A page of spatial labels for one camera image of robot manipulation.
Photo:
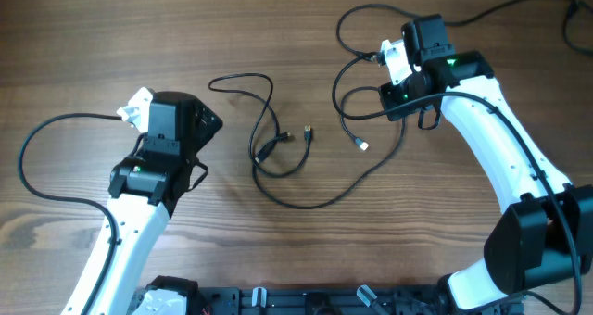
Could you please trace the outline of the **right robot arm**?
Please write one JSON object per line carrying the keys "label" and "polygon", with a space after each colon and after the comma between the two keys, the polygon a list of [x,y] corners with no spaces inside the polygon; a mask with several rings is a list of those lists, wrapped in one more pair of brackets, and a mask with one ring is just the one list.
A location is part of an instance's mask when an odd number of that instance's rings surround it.
{"label": "right robot arm", "polygon": [[415,19],[385,40],[378,62],[390,80],[379,90],[391,121],[434,110],[464,138],[488,177],[501,218],[483,256],[451,274],[452,307],[470,312],[592,267],[592,188],[575,187],[537,148],[478,51],[457,52],[441,16]]}

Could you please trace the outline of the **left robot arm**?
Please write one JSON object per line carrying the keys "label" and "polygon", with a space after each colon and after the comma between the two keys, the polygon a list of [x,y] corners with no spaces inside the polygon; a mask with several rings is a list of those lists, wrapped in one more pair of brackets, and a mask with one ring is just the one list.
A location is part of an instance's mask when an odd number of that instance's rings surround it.
{"label": "left robot arm", "polygon": [[198,151],[221,119],[196,96],[141,88],[117,111],[141,134],[141,145],[117,164],[107,189],[105,220],[66,314],[123,314],[147,258],[178,200],[196,187]]}

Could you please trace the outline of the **black base frame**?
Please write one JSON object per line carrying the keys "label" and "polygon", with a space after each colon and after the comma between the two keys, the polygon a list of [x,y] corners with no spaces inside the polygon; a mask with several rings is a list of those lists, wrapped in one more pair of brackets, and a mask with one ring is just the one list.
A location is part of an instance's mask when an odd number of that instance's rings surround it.
{"label": "black base frame", "polygon": [[462,314],[442,283],[392,288],[268,289],[201,287],[196,281],[158,276],[134,291],[129,314]]}

